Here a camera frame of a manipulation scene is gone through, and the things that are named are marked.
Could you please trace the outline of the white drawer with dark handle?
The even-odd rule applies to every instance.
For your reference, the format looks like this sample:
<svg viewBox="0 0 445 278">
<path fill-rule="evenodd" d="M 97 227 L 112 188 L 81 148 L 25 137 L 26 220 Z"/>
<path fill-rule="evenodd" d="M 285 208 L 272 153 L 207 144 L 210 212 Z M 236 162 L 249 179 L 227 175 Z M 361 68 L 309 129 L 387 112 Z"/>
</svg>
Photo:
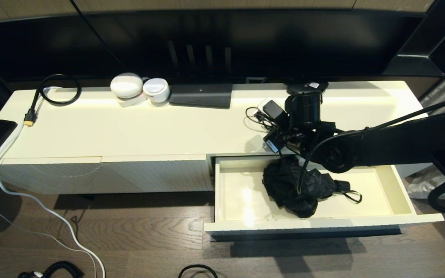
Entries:
<svg viewBox="0 0 445 278">
<path fill-rule="evenodd" d="M 263 170 L 276 156 L 219 157 L 215 164 L 215 220 L 204 231 L 214 241 L 275 237 L 381 236 L 401 227 L 442 222 L 440 213 L 417 214 L 394 166 L 359 167 L 332 178 L 350 182 L 360 204 L 334 194 L 310 218 L 279 208 L 267 195 Z"/>
</svg>

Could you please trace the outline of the black television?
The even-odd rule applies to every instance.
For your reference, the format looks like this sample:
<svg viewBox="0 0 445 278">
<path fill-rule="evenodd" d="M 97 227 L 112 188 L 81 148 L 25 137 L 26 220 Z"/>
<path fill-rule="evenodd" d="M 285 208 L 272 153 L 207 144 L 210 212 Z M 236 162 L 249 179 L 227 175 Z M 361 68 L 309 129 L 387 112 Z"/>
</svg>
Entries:
<svg viewBox="0 0 445 278">
<path fill-rule="evenodd" d="M 357 10 L 188 10 L 0 23 L 0 77 L 337 77 L 381 74 L 422 21 Z"/>
</svg>

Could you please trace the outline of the black wall shelf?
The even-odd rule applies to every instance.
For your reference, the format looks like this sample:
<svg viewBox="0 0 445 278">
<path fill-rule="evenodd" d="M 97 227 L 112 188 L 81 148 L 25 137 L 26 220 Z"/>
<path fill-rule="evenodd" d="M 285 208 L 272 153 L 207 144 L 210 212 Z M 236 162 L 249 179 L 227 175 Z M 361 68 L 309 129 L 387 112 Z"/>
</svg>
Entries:
<svg viewBox="0 0 445 278">
<path fill-rule="evenodd" d="M 445 0 L 435 0 L 383 74 L 445 77 Z"/>
</svg>

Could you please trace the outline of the small black set-top box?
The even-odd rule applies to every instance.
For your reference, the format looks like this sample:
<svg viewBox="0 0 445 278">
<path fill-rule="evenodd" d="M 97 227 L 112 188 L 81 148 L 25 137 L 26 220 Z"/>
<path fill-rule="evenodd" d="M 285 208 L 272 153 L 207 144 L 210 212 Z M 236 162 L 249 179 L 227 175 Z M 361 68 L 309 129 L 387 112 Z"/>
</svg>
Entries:
<svg viewBox="0 0 445 278">
<path fill-rule="evenodd" d="M 328 81 L 304 81 L 302 83 L 289 84 L 286 91 L 289 95 L 321 93 L 328 88 Z"/>
</svg>

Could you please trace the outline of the large white round device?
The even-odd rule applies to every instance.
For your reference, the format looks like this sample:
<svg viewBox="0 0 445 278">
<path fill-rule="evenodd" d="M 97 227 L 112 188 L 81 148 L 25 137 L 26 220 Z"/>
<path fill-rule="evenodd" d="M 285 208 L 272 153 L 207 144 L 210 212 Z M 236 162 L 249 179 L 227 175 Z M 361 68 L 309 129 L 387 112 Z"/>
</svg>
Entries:
<svg viewBox="0 0 445 278">
<path fill-rule="evenodd" d="M 129 99 L 141 94 L 143 80 L 134 73 L 122 73 L 114 77 L 110 83 L 110 90 L 118 98 Z"/>
</svg>

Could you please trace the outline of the dark grey flat box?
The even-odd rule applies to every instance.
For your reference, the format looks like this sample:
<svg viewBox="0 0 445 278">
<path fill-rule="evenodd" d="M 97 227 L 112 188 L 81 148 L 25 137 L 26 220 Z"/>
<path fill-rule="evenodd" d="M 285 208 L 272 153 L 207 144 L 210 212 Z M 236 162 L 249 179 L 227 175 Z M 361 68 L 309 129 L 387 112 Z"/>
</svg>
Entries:
<svg viewBox="0 0 445 278">
<path fill-rule="evenodd" d="M 170 90 L 171 105 L 229 109 L 233 84 L 172 85 Z"/>
</svg>

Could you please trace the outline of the black umbrella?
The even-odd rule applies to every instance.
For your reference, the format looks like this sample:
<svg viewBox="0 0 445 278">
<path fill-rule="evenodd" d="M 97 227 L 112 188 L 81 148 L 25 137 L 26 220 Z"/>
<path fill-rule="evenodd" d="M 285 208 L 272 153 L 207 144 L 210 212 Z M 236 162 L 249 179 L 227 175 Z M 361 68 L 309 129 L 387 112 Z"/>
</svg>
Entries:
<svg viewBox="0 0 445 278">
<path fill-rule="evenodd" d="M 309 218 L 316 213 L 320 201 L 334 194 L 342 194 L 353 203 L 363 201 L 362 195 L 352 190 L 349 182 L 334 180 L 330 174 L 317 169 L 307 171 L 299 182 L 301 169 L 298 158 L 293 155 L 283 156 L 265 167 L 262 183 L 278 207 L 300 218 Z"/>
</svg>

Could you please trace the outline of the cream TV cabinet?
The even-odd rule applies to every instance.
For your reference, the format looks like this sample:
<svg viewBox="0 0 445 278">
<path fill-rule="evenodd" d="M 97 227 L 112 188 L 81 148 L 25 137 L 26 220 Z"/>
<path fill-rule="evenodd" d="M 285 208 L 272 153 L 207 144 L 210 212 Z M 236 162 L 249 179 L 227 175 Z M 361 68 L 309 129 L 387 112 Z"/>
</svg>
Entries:
<svg viewBox="0 0 445 278">
<path fill-rule="evenodd" d="M 109 88 L 85 88 L 67 106 L 37 102 L 37 119 L 23 126 L 33 90 L 18 90 L 0 120 L 18 123 L 17 139 L 0 158 L 0 180 L 37 194 L 211 191 L 211 159 L 266 156 L 263 127 L 247 116 L 281 84 L 233 87 L 230 108 L 150 101 L 123 108 Z"/>
</svg>

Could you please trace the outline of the small white round device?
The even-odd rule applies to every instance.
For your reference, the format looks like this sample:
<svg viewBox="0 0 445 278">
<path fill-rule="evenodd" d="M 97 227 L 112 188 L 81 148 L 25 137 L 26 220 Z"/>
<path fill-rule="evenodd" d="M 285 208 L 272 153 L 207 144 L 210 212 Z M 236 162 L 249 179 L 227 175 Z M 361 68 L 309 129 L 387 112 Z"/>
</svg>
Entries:
<svg viewBox="0 0 445 278">
<path fill-rule="evenodd" d="M 152 78 L 144 82 L 143 93 L 153 103 L 166 102 L 170 96 L 168 82 L 162 78 Z"/>
</svg>

